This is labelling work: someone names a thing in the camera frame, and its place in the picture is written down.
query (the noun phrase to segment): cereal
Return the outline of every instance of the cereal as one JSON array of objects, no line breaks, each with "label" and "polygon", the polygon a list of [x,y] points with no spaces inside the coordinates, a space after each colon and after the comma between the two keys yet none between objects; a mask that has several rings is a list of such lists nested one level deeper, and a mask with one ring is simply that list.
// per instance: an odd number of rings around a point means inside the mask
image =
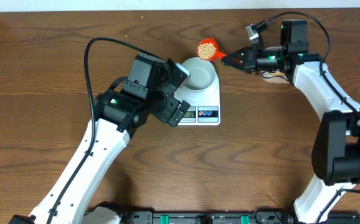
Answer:
[{"label": "cereal", "polygon": [[201,59],[210,59],[215,55],[216,48],[213,43],[205,43],[198,46],[198,55]]}]

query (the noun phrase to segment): wooden table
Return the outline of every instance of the wooden table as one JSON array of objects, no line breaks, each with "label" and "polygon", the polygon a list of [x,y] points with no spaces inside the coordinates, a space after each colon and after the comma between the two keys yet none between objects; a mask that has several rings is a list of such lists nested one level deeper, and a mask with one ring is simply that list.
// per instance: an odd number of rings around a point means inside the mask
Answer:
[{"label": "wooden table", "polygon": [[[83,53],[91,38],[113,37],[183,62],[205,37],[215,37],[224,52],[249,45],[245,26],[282,11],[0,13],[0,223],[29,214],[44,198],[86,130]],[[303,12],[328,28],[331,73],[360,102],[360,9]],[[263,34],[266,46],[279,44],[280,22]],[[309,24],[310,49],[323,54],[325,36]],[[112,43],[92,47],[95,96],[129,74],[136,53]],[[171,128],[151,116],[109,168],[90,207],[107,200],[124,208],[233,212],[284,208],[300,196],[313,175],[320,124],[314,110],[292,85],[214,66],[221,124]],[[360,195],[347,194],[336,208],[360,211]]]}]

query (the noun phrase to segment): white background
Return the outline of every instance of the white background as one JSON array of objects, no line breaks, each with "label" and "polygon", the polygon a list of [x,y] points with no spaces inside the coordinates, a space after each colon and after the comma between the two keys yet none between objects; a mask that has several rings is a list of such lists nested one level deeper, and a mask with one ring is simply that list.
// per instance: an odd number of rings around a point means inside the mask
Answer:
[{"label": "white background", "polygon": [[0,12],[360,7],[360,0],[0,0]]}]

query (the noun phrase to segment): red cup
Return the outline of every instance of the red cup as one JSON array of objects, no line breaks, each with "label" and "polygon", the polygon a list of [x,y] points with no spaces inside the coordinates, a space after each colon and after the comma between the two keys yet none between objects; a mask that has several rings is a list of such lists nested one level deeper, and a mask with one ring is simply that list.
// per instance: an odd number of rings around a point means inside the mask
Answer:
[{"label": "red cup", "polygon": [[206,44],[206,43],[212,43],[213,46],[216,48],[216,52],[211,58],[203,59],[203,60],[213,61],[216,58],[222,60],[222,58],[226,56],[225,53],[222,53],[219,51],[219,45],[217,44],[216,40],[213,38],[205,38],[205,39],[201,40],[200,43],[198,44],[198,46],[200,46],[201,44]]}]

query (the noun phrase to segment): digital scale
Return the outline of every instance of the digital scale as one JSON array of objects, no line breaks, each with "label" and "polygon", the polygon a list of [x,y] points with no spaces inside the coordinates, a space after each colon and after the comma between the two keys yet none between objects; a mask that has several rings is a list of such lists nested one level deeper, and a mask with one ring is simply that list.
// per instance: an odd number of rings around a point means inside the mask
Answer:
[{"label": "digital scale", "polygon": [[220,88],[215,68],[199,57],[186,60],[182,66],[191,77],[174,92],[174,97],[187,101],[190,108],[178,125],[219,125]]}]

